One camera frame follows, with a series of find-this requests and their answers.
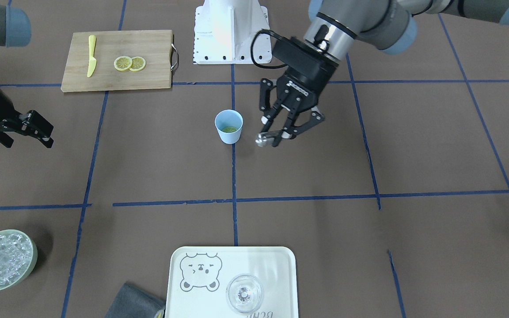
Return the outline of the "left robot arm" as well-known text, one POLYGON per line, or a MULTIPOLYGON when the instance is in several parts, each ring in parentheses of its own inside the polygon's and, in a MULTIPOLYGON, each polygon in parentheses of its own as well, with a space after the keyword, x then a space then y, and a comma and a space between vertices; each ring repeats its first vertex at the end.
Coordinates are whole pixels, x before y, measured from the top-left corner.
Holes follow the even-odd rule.
POLYGON ((394 55, 416 39, 420 14, 448 14, 509 26, 509 0, 313 0, 302 39, 259 30, 275 39, 273 57, 285 72, 260 81, 260 147, 277 147, 324 121, 319 97, 354 42, 394 55))

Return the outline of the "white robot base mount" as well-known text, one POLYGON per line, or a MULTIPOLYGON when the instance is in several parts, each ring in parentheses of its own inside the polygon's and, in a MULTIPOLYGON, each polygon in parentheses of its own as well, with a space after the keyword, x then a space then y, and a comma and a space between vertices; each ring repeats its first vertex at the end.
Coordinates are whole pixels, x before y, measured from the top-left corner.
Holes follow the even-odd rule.
POLYGON ((194 64, 268 64, 268 10, 258 0, 205 0, 194 13, 194 64))

